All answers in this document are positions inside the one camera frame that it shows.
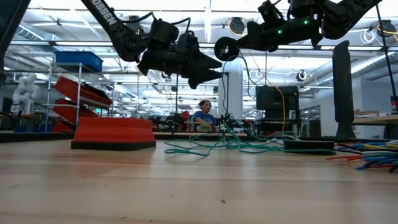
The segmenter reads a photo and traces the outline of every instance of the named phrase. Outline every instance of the tangled green wire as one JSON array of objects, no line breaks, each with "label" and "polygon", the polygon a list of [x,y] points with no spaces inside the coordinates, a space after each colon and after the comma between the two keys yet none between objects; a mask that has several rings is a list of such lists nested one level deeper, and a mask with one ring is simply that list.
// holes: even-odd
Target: tangled green wire
[{"label": "tangled green wire", "polygon": [[[230,133],[232,136],[227,137],[222,135],[221,133],[205,133],[198,136],[190,136],[189,140],[170,140],[165,141],[164,143],[168,146],[172,146],[174,148],[167,149],[165,151],[166,154],[194,154],[198,156],[207,157],[210,155],[212,150],[219,148],[226,148],[229,150],[237,149],[239,152],[245,152],[250,154],[260,154],[264,152],[271,151],[280,151],[280,152],[296,152],[296,153],[314,153],[314,152],[322,152],[325,154],[336,154],[335,151],[326,150],[326,149],[294,149],[294,150],[285,150],[283,144],[277,142],[277,140],[273,139],[274,137],[279,137],[279,140],[291,140],[292,138],[288,138],[286,136],[292,136],[294,139],[297,138],[296,134],[292,131],[286,131],[283,133],[273,134],[271,136],[265,138],[259,138],[255,136],[253,133],[249,132],[250,136],[254,137],[256,140],[247,142],[242,141],[237,134],[234,133],[233,129],[225,126],[226,132]],[[198,142],[204,141],[201,137],[203,136],[218,136],[219,140],[215,142],[213,145],[201,144]],[[189,142],[191,147],[185,147],[177,144],[176,142]],[[197,151],[193,151],[194,149],[208,149],[207,153],[200,153]]]}]

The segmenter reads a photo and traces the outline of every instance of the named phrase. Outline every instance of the dark hair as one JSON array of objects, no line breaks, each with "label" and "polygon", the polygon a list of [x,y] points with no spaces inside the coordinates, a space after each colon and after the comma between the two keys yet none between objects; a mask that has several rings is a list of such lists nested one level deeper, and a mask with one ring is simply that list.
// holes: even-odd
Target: dark hair
[{"label": "dark hair", "polygon": [[201,109],[201,107],[206,103],[206,102],[210,102],[210,100],[201,100],[201,102],[199,102],[199,108]]}]

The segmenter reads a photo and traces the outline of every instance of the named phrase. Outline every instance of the blue bin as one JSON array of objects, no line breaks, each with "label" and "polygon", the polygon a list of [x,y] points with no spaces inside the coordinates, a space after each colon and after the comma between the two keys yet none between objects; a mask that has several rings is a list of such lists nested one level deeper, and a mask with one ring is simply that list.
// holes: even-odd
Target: blue bin
[{"label": "blue bin", "polygon": [[83,72],[102,72],[103,61],[93,52],[59,51],[55,53],[55,64],[70,72],[79,72],[79,64]]}]

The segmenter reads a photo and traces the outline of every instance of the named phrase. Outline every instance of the blue shirt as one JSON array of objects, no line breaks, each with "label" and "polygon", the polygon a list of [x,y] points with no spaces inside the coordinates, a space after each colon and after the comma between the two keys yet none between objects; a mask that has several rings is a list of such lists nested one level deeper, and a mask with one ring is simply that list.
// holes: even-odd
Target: blue shirt
[{"label": "blue shirt", "polygon": [[202,111],[197,111],[194,115],[193,115],[193,120],[196,121],[197,118],[200,118],[202,120],[204,120],[205,122],[213,122],[213,124],[216,123],[216,120],[214,119],[213,115],[211,114],[204,114]]}]

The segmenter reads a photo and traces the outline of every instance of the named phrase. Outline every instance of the red cable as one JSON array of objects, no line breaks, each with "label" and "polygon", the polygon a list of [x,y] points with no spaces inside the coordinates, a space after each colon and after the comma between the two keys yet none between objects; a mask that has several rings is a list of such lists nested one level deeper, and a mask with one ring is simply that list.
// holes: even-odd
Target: red cable
[{"label": "red cable", "polygon": [[389,164],[389,165],[373,165],[373,166],[369,166],[369,168],[391,168],[394,167],[394,165]]},{"label": "red cable", "polygon": [[326,160],[347,159],[348,161],[353,161],[353,160],[362,159],[362,158],[363,158],[363,156],[336,156],[336,157],[327,158]]}]

